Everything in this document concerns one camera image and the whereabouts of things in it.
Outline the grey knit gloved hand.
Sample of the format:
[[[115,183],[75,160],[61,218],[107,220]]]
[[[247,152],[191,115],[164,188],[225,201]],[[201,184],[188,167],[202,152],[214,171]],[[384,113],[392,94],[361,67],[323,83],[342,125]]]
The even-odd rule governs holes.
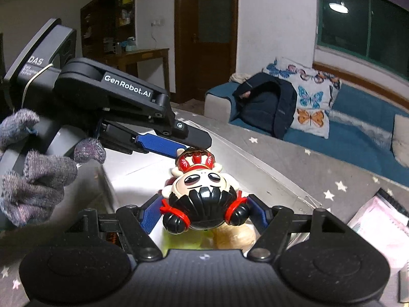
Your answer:
[[[87,138],[74,148],[73,158],[27,153],[23,173],[1,176],[1,212],[16,227],[47,221],[64,199],[64,188],[78,176],[77,165],[95,160],[103,164],[106,151],[99,140]]]

